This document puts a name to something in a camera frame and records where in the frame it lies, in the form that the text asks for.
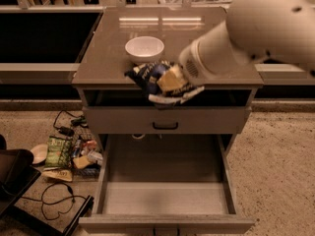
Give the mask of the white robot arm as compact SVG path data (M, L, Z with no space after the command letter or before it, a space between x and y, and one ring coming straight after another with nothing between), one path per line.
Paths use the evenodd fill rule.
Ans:
M181 65L193 85L259 85L255 65L268 59L314 72L315 13L305 0L171 6L162 22L163 57Z

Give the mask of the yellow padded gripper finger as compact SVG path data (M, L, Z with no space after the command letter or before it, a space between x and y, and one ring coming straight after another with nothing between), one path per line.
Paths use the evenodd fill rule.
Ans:
M168 69L158 80L157 85L162 92L170 92L183 88L188 83L179 65Z

